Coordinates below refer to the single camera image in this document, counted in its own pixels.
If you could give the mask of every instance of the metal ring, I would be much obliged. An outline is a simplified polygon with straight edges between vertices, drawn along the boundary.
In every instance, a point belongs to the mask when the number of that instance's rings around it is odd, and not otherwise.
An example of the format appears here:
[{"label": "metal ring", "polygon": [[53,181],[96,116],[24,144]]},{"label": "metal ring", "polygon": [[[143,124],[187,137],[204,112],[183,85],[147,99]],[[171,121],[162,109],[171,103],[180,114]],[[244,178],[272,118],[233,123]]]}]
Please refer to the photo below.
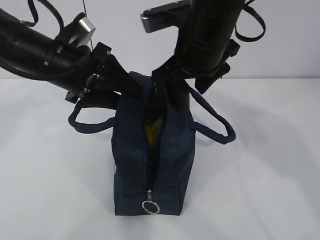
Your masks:
[{"label": "metal ring", "polygon": [[[152,211],[149,211],[148,209],[146,209],[146,207],[145,207],[145,204],[146,203],[148,203],[148,204],[153,204],[155,207],[156,207],[156,209],[157,209],[157,211],[156,212],[152,212]],[[156,202],[154,202],[154,201],[144,201],[143,203],[142,203],[142,208],[148,213],[148,214],[158,214],[159,212],[160,212],[160,207],[159,207],[159,205],[158,205],[158,203],[156,203]]]}]

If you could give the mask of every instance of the bag handle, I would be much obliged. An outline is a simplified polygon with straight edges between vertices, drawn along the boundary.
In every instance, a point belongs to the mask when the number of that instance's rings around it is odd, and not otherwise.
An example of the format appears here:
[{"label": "bag handle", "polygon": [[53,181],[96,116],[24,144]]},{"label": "bag handle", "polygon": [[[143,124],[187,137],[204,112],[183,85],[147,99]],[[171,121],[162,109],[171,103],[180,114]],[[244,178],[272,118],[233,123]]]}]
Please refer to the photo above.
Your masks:
[{"label": "bag handle", "polygon": [[85,105],[83,99],[80,99],[75,107],[73,112],[68,118],[69,124],[74,127],[74,129],[82,134],[96,134],[99,132],[102,132],[104,130],[110,129],[112,127],[115,127],[117,124],[117,120],[115,117],[109,118],[107,121],[102,123],[96,123],[96,124],[87,124],[87,123],[80,123],[77,122],[76,119],[82,109],[90,108],[89,105]]},{"label": "bag handle", "polygon": [[209,127],[194,121],[191,125],[191,128],[198,131],[199,133],[205,135],[206,137],[216,141],[220,144],[228,144],[233,142],[236,139],[236,132],[233,129],[233,127],[230,125],[230,123],[224,119],[222,116],[220,116],[213,108],[210,106],[210,104],[198,93],[196,90],[194,90],[192,87],[190,87],[188,84],[189,93],[194,98],[194,100],[200,104],[205,110],[207,110],[214,118],[216,118],[220,123],[222,123],[225,126],[227,136],[224,136]]}]

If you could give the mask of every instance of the zipper pull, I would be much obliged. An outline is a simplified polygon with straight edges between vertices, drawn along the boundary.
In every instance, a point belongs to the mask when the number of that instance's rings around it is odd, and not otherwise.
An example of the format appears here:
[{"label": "zipper pull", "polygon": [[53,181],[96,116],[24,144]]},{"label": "zipper pull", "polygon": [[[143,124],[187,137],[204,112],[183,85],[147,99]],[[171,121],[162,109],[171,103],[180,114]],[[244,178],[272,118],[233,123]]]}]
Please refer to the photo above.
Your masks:
[{"label": "zipper pull", "polygon": [[[148,213],[148,214],[158,214],[160,212],[160,207],[158,205],[158,203],[152,201],[152,197],[151,197],[151,193],[152,193],[152,190],[148,190],[146,191],[146,194],[148,196],[148,200],[147,201],[144,201],[142,203],[142,208]],[[150,210],[148,210],[147,206],[148,204],[152,204],[156,207],[156,212],[152,212]]]},{"label": "zipper pull", "polygon": [[148,195],[148,201],[149,201],[149,203],[152,201],[151,192],[152,192],[152,190],[146,191],[146,194]]}]

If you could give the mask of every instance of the white surface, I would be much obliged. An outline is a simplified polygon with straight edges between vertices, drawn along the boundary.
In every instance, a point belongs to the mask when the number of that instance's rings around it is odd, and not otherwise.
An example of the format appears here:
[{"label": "white surface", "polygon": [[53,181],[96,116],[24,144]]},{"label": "white surface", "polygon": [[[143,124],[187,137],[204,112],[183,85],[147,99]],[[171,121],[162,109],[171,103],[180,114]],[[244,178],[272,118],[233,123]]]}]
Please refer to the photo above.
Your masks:
[{"label": "white surface", "polygon": [[[319,89],[318,79],[218,81],[205,96],[237,140],[197,134],[181,216],[119,217],[112,131],[75,132],[57,87],[0,80],[0,239],[319,240]],[[80,120],[113,115],[90,110]]]},{"label": "white surface", "polygon": [[[59,10],[65,24],[83,11],[82,0],[50,0]],[[140,14],[173,0],[86,0],[89,19],[97,30],[95,44],[100,41],[112,47],[112,53],[128,71],[149,75],[173,54],[178,30],[171,27],[147,34]],[[41,4],[41,33],[55,37],[58,24]],[[318,31],[320,1],[318,0],[257,0],[252,6],[264,18],[267,33],[254,43],[237,40],[238,55],[228,62],[231,72],[226,78],[320,78],[320,31]],[[31,20],[27,0],[1,0],[0,8],[19,19]],[[239,31],[245,36],[257,36],[260,25],[242,12]],[[0,69],[0,78],[12,75]]]}]

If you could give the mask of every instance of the dark blue bag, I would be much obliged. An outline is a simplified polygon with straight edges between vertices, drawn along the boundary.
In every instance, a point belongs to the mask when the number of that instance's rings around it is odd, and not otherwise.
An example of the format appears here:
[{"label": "dark blue bag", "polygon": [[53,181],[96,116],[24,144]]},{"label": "dark blue bag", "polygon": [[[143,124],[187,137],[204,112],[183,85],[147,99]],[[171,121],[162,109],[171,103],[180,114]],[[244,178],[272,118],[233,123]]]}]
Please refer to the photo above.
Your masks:
[{"label": "dark blue bag", "polygon": [[[185,81],[158,86],[162,90],[165,118],[162,134],[151,149],[146,130],[146,115],[155,93],[151,77],[136,72],[130,75],[143,87],[143,95],[122,94],[113,118],[99,124],[76,122],[83,107],[80,100],[69,117],[76,131],[93,134],[113,127],[112,153],[115,214],[180,215],[195,157],[196,131],[227,144],[236,139],[231,125]],[[227,136],[193,120],[189,107],[191,96],[226,128]]]}]

